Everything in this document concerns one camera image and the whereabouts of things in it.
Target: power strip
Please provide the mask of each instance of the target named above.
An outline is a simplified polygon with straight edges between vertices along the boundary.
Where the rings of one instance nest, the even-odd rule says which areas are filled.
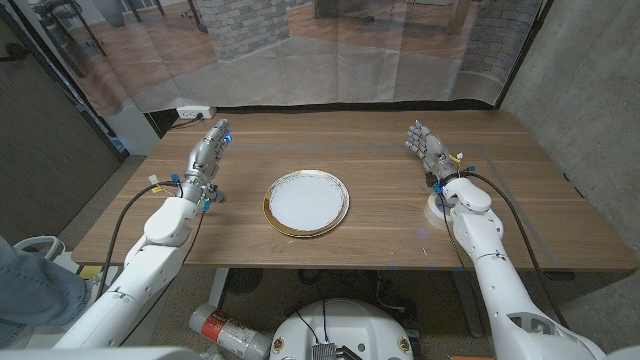
[[[198,114],[202,114],[203,119],[211,119],[216,113],[216,108],[212,106],[183,106],[176,109],[181,119],[195,119]]]

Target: white container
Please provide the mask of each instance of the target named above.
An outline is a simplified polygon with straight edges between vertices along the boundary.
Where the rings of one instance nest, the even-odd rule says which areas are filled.
[[[202,304],[193,312],[189,327],[242,359],[262,360],[269,356],[270,338],[209,304]]]

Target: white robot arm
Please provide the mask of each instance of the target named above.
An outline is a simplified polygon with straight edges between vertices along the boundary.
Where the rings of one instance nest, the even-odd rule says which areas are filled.
[[[502,245],[504,228],[491,210],[491,197],[476,187],[450,159],[446,147],[427,127],[410,127],[407,147],[437,178],[451,205],[453,234],[473,261],[498,360],[604,359],[591,340],[545,315],[531,300]]]
[[[208,203],[209,182],[231,141],[228,127],[227,120],[220,120],[194,147],[176,197],[168,198],[147,220],[122,274],[54,348],[120,346],[143,306],[178,274],[194,241],[185,220],[195,218],[199,206]]]

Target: person's leg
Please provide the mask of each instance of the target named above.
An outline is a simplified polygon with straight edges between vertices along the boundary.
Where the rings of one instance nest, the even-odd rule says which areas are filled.
[[[24,331],[26,325],[0,319],[0,349],[11,345],[13,341]]]
[[[0,319],[27,325],[65,325],[80,315],[91,296],[90,284],[79,276],[16,251],[1,236],[0,289]]]

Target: curtain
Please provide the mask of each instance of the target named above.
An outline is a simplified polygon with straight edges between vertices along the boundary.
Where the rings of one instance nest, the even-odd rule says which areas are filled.
[[[541,0],[28,0],[100,115],[495,104]]]

